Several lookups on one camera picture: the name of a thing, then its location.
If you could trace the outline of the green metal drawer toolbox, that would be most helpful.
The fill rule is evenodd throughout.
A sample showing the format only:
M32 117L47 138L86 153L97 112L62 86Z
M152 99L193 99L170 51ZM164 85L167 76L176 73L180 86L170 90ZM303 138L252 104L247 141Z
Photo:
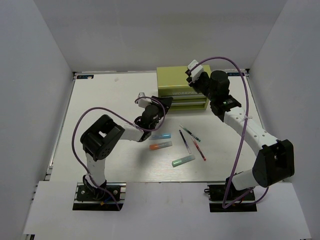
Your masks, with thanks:
M209 101L188 85L186 70L186 66L158 67L158 97L173 98L169 109L172 112L206 110Z

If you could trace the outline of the blue capped tube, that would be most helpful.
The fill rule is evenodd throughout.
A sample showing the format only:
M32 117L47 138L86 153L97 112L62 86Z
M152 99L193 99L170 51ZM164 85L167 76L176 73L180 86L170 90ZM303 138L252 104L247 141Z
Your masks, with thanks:
M149 140L162 140L162 139L170 139L170 133L161 133L161 134L153 134L149 137Z

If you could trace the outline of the purple pen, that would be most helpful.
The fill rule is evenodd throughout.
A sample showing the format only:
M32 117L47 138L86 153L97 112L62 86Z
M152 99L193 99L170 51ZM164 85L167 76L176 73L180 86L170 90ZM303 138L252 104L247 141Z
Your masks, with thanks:
M181 138L182 138L182 141L183 141L183 143L184 143L184 145L185 145L185 147L186 147L186 149L187 149L187 151L188 151L188 154L191 155L192 152L191 152L191 150L190 150L190 147L189 147L189 145L188 145L188 143L187 143L187 141L186 141L186 139L185 139L182 131L181 131L180 129L179 129L178 131L179 131L179 134L180 134L180 136L181 136Z

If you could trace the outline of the orange capped tube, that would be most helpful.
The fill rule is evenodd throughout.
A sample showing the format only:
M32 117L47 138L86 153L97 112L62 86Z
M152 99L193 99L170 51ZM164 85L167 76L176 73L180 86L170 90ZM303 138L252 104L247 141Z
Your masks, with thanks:
M151 151L155 151L155 150L160 150L160 149L163 149L163 148L171 147L172 145L173 145L172 141L166 141L166 142L151 144L149 146L149 149Z

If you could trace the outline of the red pen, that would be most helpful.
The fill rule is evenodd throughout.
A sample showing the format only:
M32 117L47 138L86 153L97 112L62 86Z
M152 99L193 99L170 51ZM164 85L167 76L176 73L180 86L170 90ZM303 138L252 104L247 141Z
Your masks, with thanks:
M192 136L191 139L192 139L193 144L195 145L196 149L197 149L198 152L200 153L202 159L203 159L204 161L206 161L207 159L206 159L205 155L203 154L202 150L200 149L199 145L197 144L195 138Z

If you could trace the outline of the green capped tube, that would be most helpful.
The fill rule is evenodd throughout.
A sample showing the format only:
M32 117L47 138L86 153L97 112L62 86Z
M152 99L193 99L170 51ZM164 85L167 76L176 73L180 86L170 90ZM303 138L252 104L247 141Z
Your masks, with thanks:
M193 160L195 160L195 156L193 154L190 154L188 156L185 156L185 157L182 157L182 158L179 158L179 159L172 161L171 165L173 168L175 168L175 167L178 167L178 166L183 165L185 163L191 162Z

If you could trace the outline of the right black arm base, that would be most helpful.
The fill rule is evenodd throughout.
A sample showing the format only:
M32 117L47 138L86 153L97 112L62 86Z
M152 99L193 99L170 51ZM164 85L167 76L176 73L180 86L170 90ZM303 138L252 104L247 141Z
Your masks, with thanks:
M226 187L225 184L210 184L203 190L204 194L208 196L211 213L248 213L257 211L254 191L251 190L247 195L244 195L247 189L236 190L233 186L230 187L225 204L231 203L240 196L241 198L228 208L223 208Z

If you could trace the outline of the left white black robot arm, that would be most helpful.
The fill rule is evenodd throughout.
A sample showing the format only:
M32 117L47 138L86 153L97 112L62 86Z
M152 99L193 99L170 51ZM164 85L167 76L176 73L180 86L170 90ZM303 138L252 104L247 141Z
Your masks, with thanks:
M80 137L80 142L86 156L84 166L87 174L83 176L83 183L88 187L88 193L94 199L99 200L106 193L105 162L118 141L144 142L152 132L159 129L173 103L173 97L147 97L139 93L135 103L144 111L134 122L130 122L112 110L104 107L93 107L88 111L105 110L126 125L122 126L114 122L107 114L102 115Z

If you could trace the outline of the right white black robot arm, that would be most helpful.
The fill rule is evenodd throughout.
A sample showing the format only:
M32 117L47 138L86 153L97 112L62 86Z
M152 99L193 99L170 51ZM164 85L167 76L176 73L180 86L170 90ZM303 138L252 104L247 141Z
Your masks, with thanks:
M251 147L256 159L252 169L237 173L225 188L226 195L236 200L244 189L257 186L267 188L295 173L294 147L285 139L279 140L246 116L242 105L230 95L228 74L215 70L193 70L187 78L188 85L210 101L211 111L230 126Z

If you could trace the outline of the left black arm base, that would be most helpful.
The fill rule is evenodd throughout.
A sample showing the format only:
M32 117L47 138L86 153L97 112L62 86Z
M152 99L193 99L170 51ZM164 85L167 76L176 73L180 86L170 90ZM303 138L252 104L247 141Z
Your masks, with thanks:
M110 194L98 190L94 195L83 183L78 182L73 200L73 211L99 211L110 212L120 211L125 202L126 196L125 183L107 183L106 189L113 195L116 202Z

